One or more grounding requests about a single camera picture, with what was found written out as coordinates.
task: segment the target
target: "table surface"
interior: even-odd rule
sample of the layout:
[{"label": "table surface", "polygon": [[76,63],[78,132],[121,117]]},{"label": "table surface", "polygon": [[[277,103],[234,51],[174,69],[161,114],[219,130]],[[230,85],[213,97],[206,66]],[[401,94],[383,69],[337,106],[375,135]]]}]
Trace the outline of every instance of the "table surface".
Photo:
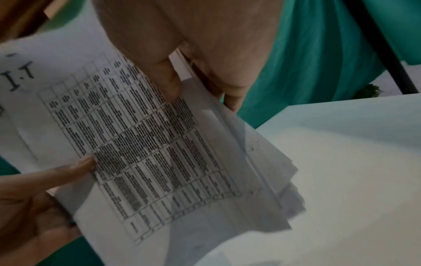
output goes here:
[{"label": "table surface", "polygon": [[258,131],[289,156],[307,211],[198,266],[421,263],[421,95],[290,106]]}]

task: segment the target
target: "paper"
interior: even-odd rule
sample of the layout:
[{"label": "paper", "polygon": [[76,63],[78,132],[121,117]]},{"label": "paper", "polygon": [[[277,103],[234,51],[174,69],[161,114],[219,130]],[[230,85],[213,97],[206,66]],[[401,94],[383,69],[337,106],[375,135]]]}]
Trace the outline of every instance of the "paper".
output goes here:
[{"label": "paper", "polygon": [[[0,56],[0,125],[31,166],[18,169],[96,155],[93,175],[55,196],[106,265],[194,265],[240,233],[289,228],[291,161],[230,121],[177,54],[183,94],[168,104],[87,5],[65,29],[7,43]],[[265,147],[274,161],[258,156]]]}]

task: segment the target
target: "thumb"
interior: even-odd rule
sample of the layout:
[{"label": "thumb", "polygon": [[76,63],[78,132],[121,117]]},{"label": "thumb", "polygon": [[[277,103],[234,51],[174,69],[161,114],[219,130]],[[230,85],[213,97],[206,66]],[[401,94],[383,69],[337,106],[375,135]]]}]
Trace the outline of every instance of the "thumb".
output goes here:
[{"label": "thumb", "polygon": [[0,177],[0,199],[25,199],[50,188],[74,182],[88,173],[94,164],[94,156],[88,156],[72,165]]},{"label": "thumb", "polygon": [[135,61],[134,63],[162,93],[165,101],[172,102],[180,95],[180,77],[168,57],[158,63],[140,63]]}]

